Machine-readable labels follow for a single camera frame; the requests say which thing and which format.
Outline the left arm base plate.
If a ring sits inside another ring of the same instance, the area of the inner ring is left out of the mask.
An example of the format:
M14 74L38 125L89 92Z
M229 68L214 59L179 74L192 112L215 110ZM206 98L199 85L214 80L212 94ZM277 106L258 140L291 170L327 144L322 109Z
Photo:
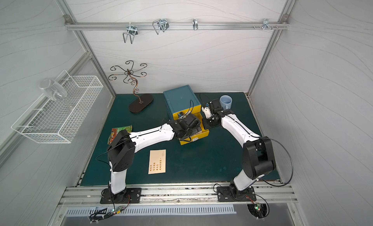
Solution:
M101 192L100 204L137 204L140 202L142 188L126 188L124 191L113 194L110 188Z

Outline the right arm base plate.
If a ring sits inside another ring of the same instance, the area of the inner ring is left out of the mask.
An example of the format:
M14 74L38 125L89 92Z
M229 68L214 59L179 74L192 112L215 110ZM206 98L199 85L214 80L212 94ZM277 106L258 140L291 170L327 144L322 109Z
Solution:
M254 188L250 187L243 191L236 190L233 186L218 186L215 190L219 202L255 202Z

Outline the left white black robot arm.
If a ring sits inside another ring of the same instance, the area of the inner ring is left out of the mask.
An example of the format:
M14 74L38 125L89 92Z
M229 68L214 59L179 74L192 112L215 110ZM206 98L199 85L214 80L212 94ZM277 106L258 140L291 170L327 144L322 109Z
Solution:
M201 121L194 114L182 119L140 132L120 131L107 149L111 171L109 189L113 195L126 190L127 169L132 165L135 153L154 144L170 141L192 141L200 129Z

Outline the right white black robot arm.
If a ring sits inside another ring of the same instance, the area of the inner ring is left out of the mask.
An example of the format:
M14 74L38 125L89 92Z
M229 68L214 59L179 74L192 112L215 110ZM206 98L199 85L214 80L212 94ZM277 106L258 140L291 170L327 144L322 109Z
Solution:
M275 169L273 145L268 137L261 137L245 126L230 109L224 109L219 100L212 100L204 108L206 128L221 126L242 146L242 170L229 185L230 197L235 201L255 200L252 185Z

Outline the beige postcard small red text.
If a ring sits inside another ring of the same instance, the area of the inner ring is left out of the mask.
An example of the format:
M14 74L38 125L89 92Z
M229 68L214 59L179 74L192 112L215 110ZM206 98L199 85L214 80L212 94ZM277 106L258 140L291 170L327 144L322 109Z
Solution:
M166 173L166 150L151 150L148 174Z

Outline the yellow drawer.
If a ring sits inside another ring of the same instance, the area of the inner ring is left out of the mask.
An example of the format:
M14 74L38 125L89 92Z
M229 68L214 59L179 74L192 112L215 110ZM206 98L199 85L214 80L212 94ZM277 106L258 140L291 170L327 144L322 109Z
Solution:
M201 104L189 104L186 107L182 107L182 109L171 109L170 118L173 120L179 119L178 113L180 112L188 112L188 115L193 114L196 115L201 112L202 106Z
M180 141L181 145L185 145L185 144L200 140L209 135L209 130L205 129L203 125L203 119L199 118L199 121L200 121L200 124L192 130L191 135L187 136L185 139L182 139Z

